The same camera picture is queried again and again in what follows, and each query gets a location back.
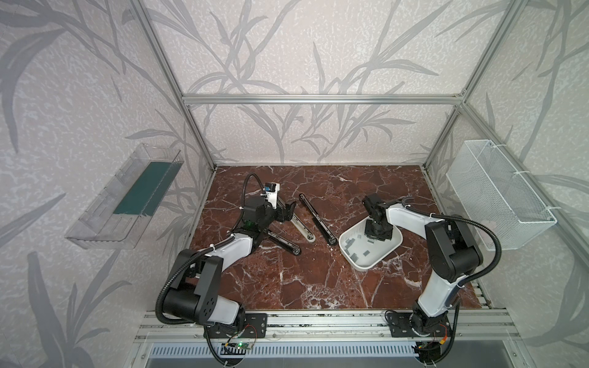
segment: wall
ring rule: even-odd
[[[468,101],[585,235],[587,24],[589,1],[529,1]],[[444,204],[459,209],[444,174],[461,142],[480,137],[464,119],[452,134],[445,144],[446,159],[438,157],[430,174],[438,180]],[[493,305],[509,309],[538,367],[586,366],[589,272],[554,229],[519,250],[506,251],[483,282]]]
[[[145,1],[185,94],[457,94],[507,3]],[[229,164],[422,163],[449,111],[192,108],[217,162]]]
[[[126,2],[17,3],[0,2],[0,366],[120,366],[210,171]],[[67,241],[140,142],[186,161],[139,244]]]

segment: mesh basket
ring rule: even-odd
[[[556,223],[521,172],[490,140],[465,141],[446,174],[468,217],[490,228],[502,249],[517,249]],[[485,247],[489,235],[477,229]]]

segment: floral wallpaper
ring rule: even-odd
[[[586,0],[529,1],[468,101],[586,235],[588,8]],[[443,204],[459,213],[445,173],[468,139],[481,137],[461,118],[429,168]],[[553,228],[506,251],[482,281],[493,305],[509,310],[537,367],[587,365],[589,271]]]
[[[484,7],[477,9],[481,3]],[[185,94],[457,94],[508,1],[145,4]],[[411,105],[191,108],[222,164],[419,164],[450,110]]]
[[[0,0],[0,25],[0,366],[120,366],[211,171],[126,2]],[[66,240],[140,142],[185,163],[136,248]]]

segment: red marble surface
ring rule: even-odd
[[[367,214],[366,194],[378,193],[385,201],[404,195],[415,207],[438,209],[417,166],[302,166],[220,167],[209,192],[192,248],[224,239],[239,216],[240,192],[245,175],[258,174],[262,183],[280,183],[287,202],[304,193],[330,229],[339,237]],[[250,179],[248,193],[258,195]],[[431,267],[426,242],[401,229],[403,244],[376,267],[359,272],[346,261],[339,247],[329,247],[304,206],[299,218],[317,237],[308,243],[293,224],[274,222],[271,229],[298,244],[298,257],[264,240],[251,255],[229,267],[221,278],[220,295],[243,303],[246,309],[410,309],[427,284]],[[470,285],[461,291],[463,308],[480,308]]]

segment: transparent plastic bin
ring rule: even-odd
[[[142,177],[151,163],[168,163],[150,167],[157,169],[156,181]],[[65,238],[84,249],[133,249],[183,163],[178,149],[140,144]],[[148,185],[134,187],[140,177]]]
[[[557,221],[507,157],[490,140],[465,141],[446,173],[468,217],[490,228],[501,248],[518,249]],[[485,247],[495,250],[477,229]]]

